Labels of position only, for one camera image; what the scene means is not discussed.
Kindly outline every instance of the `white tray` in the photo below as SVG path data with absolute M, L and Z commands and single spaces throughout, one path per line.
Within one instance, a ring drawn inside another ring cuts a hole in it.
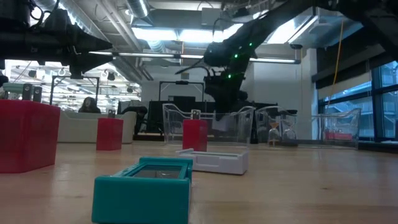
M 193 170 L 219 172 L 225 174 L 244 174 L 249 167 L 248 151 L 242 154 L 218 152 L 194 152 L 193 149 L 177 151 L 177 156 L 193 159 Z

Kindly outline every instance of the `glass window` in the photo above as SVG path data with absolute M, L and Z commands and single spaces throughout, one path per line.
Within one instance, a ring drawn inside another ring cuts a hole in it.
M 335 103 L 329 105 L 329 108 L 325 112 L 339 113 L 350 111 L 355 108 L 361 108 L 361 118 L 359 120 L 359 136 L 361 137 L 374 137 L 373 131 L 373 103 L 371 97 L 365 97 L 357 100 L 349 100 L 341 103 Z
M 390 62 L 380 67 L 381 86 L 398 84 L 398 63 Z
M 398 91 L 385 93 L 383 99 L 384 137 L 394 138 L 398 110 Z
M 338 98 L 345 97 L 345 96 L 351 96 L 351 95 L 355 95 L 357 93 L 363 93 L 365 91 L 370 91 L 371 89 L 372 89 L 372 83 L 370 81 L 368 81 L 366 83 L 362 83 L 360 85 L 354 86 L 347 90 L 333 94 L 331 96 L 331 99 L 334 100 L 334 99 L 338 99 Z M 329 100 L 329 97 L 326 97 L 324 99 L 324 101 L 328 101 L 328 100 Z

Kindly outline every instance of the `woman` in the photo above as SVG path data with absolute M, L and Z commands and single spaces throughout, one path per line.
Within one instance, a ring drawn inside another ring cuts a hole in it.
M 79 109 L 79 113 L 101 113 L 101 110 L 97 107 L 97 102 L 94 98 L 87 97 Z

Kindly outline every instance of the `hourglass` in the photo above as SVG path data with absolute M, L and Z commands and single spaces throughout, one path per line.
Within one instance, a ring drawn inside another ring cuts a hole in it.
M 278 130 L 279 122 L 274 119 L 273 121 L 270 121 L 269 124 L 271 126 L 271 129 L 268 133 L 268 145 L 272 143 L 272 145 L 275 147 L 275 142 L 279 142 L 280 140 L 280 134 Z
M 291 141 L 296 139 L 296 133 L 294 131 L 294 125 L 296 123 L 297 110 L 281 110 L 280 121 L 282 123 L 282 140 Z

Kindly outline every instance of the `red container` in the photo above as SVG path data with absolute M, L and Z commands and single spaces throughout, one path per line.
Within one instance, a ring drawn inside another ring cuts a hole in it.
M 182 126 L 182 149 L 206 152 L 207 122 L 199 119 L 186 119 Z
M 0 173 L 54 165 L 59 120 L 56 106 L 0 100 Z
M 97 150 L 112 151 L 122 148 L 123 120 L 98 118 Z

